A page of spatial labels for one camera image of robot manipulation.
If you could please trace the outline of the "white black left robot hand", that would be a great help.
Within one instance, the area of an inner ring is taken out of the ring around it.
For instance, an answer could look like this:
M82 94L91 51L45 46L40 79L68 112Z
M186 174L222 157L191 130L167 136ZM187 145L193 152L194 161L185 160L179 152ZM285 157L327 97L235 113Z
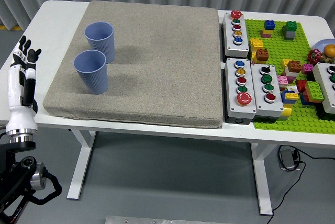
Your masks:
M13 51L8 71L8 107L11 114L6 126L10 136L37 132L34 116L38 111L35 100L36 64L41 50L31 48L31 40L22 36Z

